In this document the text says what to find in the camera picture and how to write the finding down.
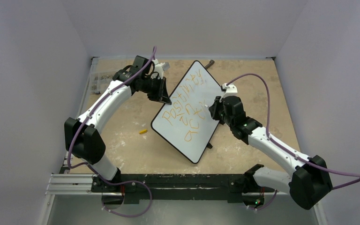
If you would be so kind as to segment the white whiteboard black frame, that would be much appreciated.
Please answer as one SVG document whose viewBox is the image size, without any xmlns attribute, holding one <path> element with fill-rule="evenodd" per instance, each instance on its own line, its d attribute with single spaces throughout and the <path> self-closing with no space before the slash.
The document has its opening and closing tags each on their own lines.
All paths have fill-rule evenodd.
<svg viewBox="0 0 360 225">
<path fill-rule="evenodd" d="M 220 84 L 195 60 L 170 94 L 172 104 L 161 107 L 151 128 L 197 164 L 218 126 L 204 105 L 213 105 L 215 97 L 222 95 Z"/>
</svg>

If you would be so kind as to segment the yellow marker cap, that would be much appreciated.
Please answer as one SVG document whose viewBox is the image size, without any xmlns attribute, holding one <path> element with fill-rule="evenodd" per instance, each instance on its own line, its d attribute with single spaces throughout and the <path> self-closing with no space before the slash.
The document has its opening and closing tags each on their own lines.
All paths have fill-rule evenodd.
<svg viewBox="0 0 360 225">
<path fill-rule="evenodd" d="M 139 132 L 139 134 L 145 134 L 145 133 L 147 133 L 147 132 L 148 132 L 147 129 L 143 129 L 143 130 L 141 130 L 141 131 Z"/>
</svg>

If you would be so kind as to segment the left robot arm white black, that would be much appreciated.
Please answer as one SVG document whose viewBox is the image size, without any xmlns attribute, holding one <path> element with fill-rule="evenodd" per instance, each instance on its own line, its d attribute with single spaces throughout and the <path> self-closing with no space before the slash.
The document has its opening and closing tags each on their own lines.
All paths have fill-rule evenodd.
<svg viewBox="0 0 360 225">
<path fill-rule="evenodd" d="M 138 91 L 145 93 L 150 101 L 171 105 L 164 77 L 169 67 L 167 62 L 136 56 L 133 64 L 113 75 L 108 88 L 88 110 L 64 123 L 68 155 L 81 159 L 100 175 L 103 186 L 110 192 L 121 186 L 120 169 L 105 154 L 101 132 L 118 108 Z"/>
</svg>

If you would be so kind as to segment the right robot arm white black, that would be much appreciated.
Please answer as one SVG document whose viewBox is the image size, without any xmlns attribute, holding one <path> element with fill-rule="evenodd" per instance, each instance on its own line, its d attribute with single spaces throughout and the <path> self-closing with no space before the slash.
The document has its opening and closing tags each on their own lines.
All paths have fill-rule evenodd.
<svg viewBox="0 0 360 225">
<path fill-rule="evenodd" d="M 244 173 L 244 193 L 272 188 L 288 194 L 298 206 L 309 210 L 333 190 L 322 157 L 310 157 L 270 134 L 260 122 L 246 115 L 239 97 L 217 96 L 208 109 L 212 119 L 226 124 L 235 138 L 263 152 L 283 168 L 276 171 L 256 164 Z"/>
</svg>

